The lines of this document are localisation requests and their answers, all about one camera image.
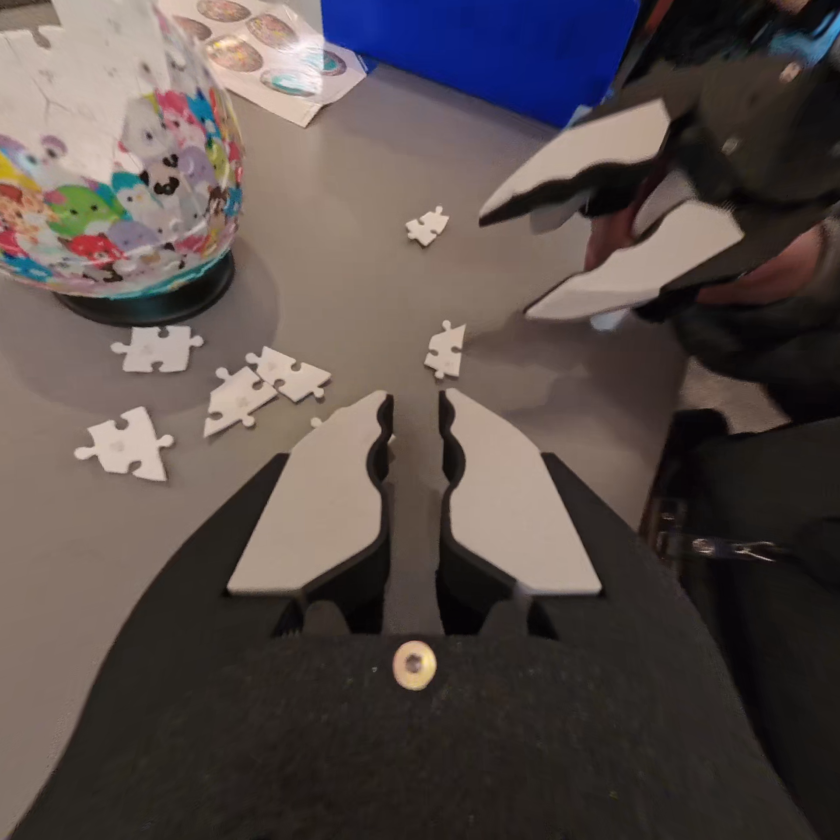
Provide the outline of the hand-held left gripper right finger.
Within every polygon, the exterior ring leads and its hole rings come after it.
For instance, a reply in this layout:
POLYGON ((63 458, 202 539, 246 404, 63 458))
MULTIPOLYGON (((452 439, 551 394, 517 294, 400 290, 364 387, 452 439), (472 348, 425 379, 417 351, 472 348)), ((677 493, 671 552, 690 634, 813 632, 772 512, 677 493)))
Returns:
POLYGON ((438 395, 447 486, 436 594, 447 635, 478 634, 499 603, 597 597, 603 584, 557 487, 559 463, 461 391, 438 395))

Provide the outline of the printed instruction sheet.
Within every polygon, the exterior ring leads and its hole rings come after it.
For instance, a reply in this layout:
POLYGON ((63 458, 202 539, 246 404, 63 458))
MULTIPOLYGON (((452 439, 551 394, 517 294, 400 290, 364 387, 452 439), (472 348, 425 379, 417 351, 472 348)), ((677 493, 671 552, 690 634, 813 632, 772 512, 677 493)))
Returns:
POLYGON ((353 51, 328 42, 282 2, 164 1, 231 93, 306 128, 367 78, 353 51))

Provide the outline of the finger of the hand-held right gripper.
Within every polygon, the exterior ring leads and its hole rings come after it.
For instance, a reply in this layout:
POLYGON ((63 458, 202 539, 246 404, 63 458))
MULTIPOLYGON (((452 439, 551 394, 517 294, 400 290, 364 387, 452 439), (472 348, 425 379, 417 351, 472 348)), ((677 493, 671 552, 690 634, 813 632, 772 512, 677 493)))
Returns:
POLYGON ((526 311, 540 322, 572 322, 635 308, 654 300, 671 282, 743 239, 736 218, 718 206, 685 201, 659 220, 633 247, 602 265, 562 281, 526 311))
POLYGON ((529 217, 541 235, 566 224, 606 187, 634 188, 669 136, 662 99, 565 129, 514 171, 479 211, 482 228, 529 217))

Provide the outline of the black ball stand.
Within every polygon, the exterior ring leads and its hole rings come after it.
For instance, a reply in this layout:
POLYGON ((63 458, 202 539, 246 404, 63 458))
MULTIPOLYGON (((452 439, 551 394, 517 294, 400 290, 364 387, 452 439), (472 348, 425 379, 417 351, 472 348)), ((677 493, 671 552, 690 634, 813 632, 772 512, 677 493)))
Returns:
POLYGON ((53 298, 79 317, 109 327, 151 328, 181 324, 216 305, 236 272, 231 250, 177 288, 140 297, 80 297, 53 292, 53 298))

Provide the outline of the blue storage bin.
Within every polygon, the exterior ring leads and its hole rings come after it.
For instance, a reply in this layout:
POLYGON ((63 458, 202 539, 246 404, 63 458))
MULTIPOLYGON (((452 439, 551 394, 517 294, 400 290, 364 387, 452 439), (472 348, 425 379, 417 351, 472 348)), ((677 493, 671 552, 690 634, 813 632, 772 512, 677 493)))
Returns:
POLYGON ((321 1, 326 39, 562 128, 610 90, 636 1, 321 1))

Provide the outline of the joined white puzzle pieces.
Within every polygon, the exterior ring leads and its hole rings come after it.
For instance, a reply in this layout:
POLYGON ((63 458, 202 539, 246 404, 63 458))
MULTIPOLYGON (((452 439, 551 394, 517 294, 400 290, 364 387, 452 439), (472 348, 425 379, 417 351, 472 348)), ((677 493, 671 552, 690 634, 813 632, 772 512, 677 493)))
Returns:
POLYGON ((260 353, 247 353, 245 365, 236 372, 217 369, 216 377, 219 385, 209 397, 204 438, 237 424, 251 428, 255 413, 279 397, 293 404, 309 398, 320 401, 332 380, 330 372, 268 346, 260 353))
POLYGON ((111 343, 110 351, 122 356, 122 370, 127 373, 170 374, 186 371, 192 352, 203 345, 204 338, 186 325, 134 327, 129 343, 111 343))

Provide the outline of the white puzzle piece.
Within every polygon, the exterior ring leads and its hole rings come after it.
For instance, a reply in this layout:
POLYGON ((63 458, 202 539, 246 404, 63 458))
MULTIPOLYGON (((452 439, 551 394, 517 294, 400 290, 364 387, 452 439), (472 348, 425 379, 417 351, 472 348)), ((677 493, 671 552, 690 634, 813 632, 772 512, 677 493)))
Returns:
POLYGON ((96 458, 111 475, 128 475, 155 482, 168 480, 161 451, 174 445, 170 434, 158 435, 149 410, 138 406, 121 414, 122 426, 109 420, 88 428, 92 445, 78 447, 77 460, 96 458))
POLYGON ((422 248, 430 246, 446 229, 449 216, 441 205, 405 224, 407 239, 422 248))
POLYGON ((441 332, 430 338, 423 364, 436 381, 459 378, 465 338, 466 324, 454 327, 449 320, 443 321, 441 332))

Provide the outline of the person's dark clothing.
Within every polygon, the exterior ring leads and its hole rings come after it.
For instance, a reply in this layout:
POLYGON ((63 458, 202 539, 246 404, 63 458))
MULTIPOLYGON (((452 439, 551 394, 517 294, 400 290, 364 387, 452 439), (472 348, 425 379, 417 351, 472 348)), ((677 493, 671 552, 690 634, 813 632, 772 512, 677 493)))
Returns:
POLYGON ((688 355, 788 418, 734 434, 678 414, 658 492, 685 516, 670 557, 764 751, 819 838, 838 838, 838 298, 678 311, 688 355))

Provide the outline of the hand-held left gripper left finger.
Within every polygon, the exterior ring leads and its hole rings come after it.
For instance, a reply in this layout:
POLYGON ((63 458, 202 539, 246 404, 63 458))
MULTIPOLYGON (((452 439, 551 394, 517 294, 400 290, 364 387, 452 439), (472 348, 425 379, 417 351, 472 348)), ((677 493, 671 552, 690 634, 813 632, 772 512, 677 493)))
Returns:
POLYGON ((393 396, 374 391, 315 425, 289 453, 227 582, 231 596, 331 602, 351 631, 382 630, 391 570, 384 482, 393 396))

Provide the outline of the colourful 3D puzzle ball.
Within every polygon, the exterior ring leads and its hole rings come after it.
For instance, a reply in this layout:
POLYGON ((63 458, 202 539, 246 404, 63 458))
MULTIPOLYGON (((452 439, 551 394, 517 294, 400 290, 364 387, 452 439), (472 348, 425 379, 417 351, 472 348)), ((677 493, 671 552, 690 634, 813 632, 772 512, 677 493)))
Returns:
POLYGON ((1 274, 149 298, 232 255, 244 175, 228 94, 159 2, 54 2, 1 36, 1 274))

